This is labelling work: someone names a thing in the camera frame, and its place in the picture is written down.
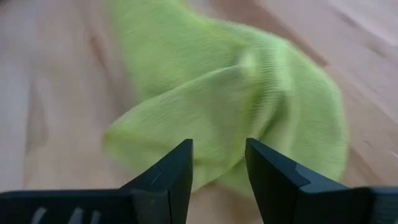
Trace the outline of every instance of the lime green towel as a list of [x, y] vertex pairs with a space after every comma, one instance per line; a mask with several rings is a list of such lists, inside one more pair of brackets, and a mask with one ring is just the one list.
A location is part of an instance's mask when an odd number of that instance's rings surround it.
[[192, 138], [193, 189], [215, 180], [250, 196], [244, 145], [252, 137], [340, 176], [346, 133], [339, 91], [292, 44], [196, 15], [180, 1], [108, 5], [139, 98], [104, 136], [119, 161], [141, 172]]

